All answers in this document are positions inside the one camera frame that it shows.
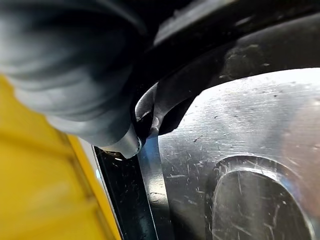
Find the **brushed metal surface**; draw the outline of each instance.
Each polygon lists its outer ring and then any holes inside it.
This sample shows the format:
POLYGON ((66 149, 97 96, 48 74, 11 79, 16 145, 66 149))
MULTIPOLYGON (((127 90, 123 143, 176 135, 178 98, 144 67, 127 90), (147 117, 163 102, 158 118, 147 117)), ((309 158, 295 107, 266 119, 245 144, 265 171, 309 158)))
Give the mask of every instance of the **brushed metal surface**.
POLYGON ((179 219, 174 224, 183 221, 193 239, 214 234, 206 213, 214 197, 208 193, 210 176, 220 161, 248 156, 280 167, 265 170, 251 161, 251 167, 247 162, 233 171, 282 186, 301 210, 311 239, 320 239, 319 77, 320 68, 266 73, 209 88, 193 101, 178 128, 158 137, 171 218, 179 219))

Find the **yellow surface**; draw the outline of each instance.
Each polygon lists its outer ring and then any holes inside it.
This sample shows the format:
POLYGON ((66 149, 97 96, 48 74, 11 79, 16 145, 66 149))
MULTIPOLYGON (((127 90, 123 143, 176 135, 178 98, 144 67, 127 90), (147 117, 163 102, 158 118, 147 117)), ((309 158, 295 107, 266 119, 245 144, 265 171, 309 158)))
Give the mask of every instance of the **yellow surface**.
POLYGON ((0 240, 120 240, 77 138, 49 126, 0 77, 0 240))

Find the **gloved hand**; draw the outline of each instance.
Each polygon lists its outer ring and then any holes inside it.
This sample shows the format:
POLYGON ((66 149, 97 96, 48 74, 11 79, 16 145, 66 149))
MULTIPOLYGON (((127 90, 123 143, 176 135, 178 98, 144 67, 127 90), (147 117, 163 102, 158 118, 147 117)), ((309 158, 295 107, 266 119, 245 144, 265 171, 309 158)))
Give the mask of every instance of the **gloved hand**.
POLYGON ((139 140, 124 86, 144 31, 121 6, 0 0, 0 72, 55 128, 130 158, 139 140))

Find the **gray rubber part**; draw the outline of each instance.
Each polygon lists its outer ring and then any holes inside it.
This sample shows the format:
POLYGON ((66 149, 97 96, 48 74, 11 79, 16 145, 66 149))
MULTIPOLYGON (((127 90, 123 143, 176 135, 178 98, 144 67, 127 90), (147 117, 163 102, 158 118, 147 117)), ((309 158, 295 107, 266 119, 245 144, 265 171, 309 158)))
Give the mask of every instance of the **gray rubber part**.
POLYGON ((17 99, 93 145, 119 141, 131 124, 131 96, 122 93, 131 66, 112 67, 126 45, 124 30, 108 27, 107 17, 105 27, 76 19, 64 24, 60 17, 69 5, 63 3, 75 1, 59 0, 53 8, 5 2, 0 0, 0 72, 17 99))

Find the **black metal component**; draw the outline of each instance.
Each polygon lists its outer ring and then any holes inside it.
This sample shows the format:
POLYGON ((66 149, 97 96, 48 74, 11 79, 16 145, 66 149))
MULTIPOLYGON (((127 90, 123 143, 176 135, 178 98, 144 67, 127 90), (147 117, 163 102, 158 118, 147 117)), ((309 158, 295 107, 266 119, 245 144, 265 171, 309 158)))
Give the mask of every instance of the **black metal component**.
POLYGON ((124 240, 157 240, 138 159, 117 160, 94 148, 124 240))

